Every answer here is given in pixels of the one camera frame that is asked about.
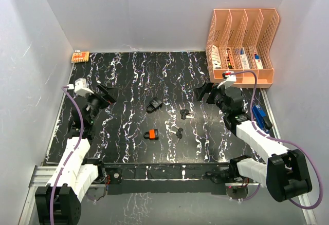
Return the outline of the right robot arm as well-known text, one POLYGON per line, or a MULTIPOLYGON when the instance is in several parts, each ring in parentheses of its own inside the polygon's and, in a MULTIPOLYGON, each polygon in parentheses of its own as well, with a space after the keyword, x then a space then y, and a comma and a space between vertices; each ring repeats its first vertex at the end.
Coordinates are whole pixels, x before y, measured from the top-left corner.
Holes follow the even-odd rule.
POLYGON ((305 155, 299 149, 290 150, 271 140, 251 120, 244 111, 243 93, 239 88, 204 83, 193 91, 198 101, 208 94, 206 102, 215 104, 222 111, 226 128, 247 143, 263 160, 257 162, 249 156, 231 159, 229 176, 233 181, 251 178, 266 187, 277 202, 312 191, 305 155))

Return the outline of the black head key set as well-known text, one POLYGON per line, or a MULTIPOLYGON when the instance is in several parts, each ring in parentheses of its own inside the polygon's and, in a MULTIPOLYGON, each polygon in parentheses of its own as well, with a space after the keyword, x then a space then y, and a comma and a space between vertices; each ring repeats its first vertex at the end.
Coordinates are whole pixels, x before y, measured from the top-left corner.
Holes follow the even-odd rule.
POLYGON ((195 112, 193 111, 190 111, 182 106, 179 106, 180 108, 180 117, 182 120, 185 120, 185 119, 194 119, 195 118, 195 112))

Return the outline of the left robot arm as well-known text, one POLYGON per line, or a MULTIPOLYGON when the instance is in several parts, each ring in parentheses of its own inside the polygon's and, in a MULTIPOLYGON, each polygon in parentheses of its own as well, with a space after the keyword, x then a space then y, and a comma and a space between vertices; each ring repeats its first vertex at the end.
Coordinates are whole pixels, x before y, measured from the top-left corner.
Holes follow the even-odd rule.
POLYGON ((45 186, 35 192, 40 224, 78 224, 81 202, 94 183, 104 182, 106 170, 99 158, 86 158, 93 140, 94 120, 98 113, 116 103, 118 88, 88 88, 84 78, 62 87, 73 103, 70 135, 62 158, 45 186))

